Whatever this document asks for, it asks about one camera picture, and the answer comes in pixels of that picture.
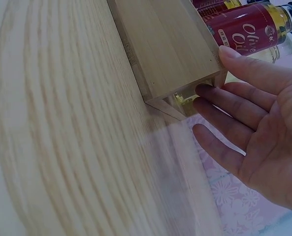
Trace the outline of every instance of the fingernail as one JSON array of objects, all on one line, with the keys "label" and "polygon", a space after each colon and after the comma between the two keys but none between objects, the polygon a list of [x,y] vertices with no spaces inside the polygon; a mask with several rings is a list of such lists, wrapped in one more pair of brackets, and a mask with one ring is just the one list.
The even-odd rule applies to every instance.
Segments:
[{"label": "fingernail", "polygon": [[207,84],[200,84],[196,86],[195,92],[197,95],[202,95],[204,92],[207,92],[209,90],[213,89],[212,86]]},{"label": "fingernail", "polygon": [[239,54],[236,50],[223,45],[219,47],[219,54],[223,57],[232,59],[239,58],[241,56],[241,54]]}]

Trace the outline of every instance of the wooden shelf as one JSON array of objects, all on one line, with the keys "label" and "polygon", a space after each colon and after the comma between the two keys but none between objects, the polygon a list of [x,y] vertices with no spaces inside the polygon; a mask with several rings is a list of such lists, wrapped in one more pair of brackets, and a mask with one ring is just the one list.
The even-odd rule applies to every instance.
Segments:
[{"label": "wooden shelf", "polygon": [[218,45],[189,0],[108,4],[146,103],[183,119],[191,112],[175,94],[194,95],[199,83],[224,83]]}]

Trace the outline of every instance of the glass bottle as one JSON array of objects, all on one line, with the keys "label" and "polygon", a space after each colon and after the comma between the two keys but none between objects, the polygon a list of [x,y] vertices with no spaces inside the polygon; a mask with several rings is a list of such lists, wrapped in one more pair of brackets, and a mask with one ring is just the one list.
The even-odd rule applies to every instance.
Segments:
[{"label": "glass bottle", "polygon": [[[292,55],[292,32],[287,34],[284,43],[252,54],[249,57],[275,63],[276,60],[289,55]],[[240,80],[238,78],[228,72],[226,83],[239,81]]]},{"label": "glass bottle", "polygon": [[[248,0],[247,4],[254,2],[263,1],[263,0]],[[221,12],[240,7],[243,4],[240,0],[196,0],[194,4],[196,10],[202,17],[209,15],[220,14]]]},{"label": "glass bottle", "polygon": [[247,56],[286,40],[287,33],[292,31],[292,2],[274,6],[261,1],[203,19],[218,45]]}]

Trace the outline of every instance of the hand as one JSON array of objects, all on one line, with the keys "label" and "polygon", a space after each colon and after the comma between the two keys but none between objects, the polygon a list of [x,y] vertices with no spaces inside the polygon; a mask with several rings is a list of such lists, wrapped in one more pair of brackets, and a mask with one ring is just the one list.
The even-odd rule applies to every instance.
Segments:
[{"label": "hand", "polygon": [[203,125],[193,127],[195,137],[248,187],[292,209],[292,69],[243,57],[224,46],[220,58],[234,76],[249,84],[198,86],[200,97],[194,107],[246,155],[224,145]]}]

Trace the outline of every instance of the pink floral tablecloth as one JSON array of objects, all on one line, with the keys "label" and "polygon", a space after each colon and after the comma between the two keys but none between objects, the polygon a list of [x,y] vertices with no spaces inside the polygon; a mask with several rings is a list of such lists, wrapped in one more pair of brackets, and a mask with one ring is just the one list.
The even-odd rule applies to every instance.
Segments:
[{"label": "pink floral tablecloth", "polygon": [[[231,144],[202,116],[196,115],[187,120],[188,126],[200,123],[209,128],[222,142],[243,153]],[[216,163],[195,140],[211,190],[218,207],[226,236],[279,236],[286,223],[292,221],[292,212],[269,202],[258,192],[246,187],[232,174]]]}]

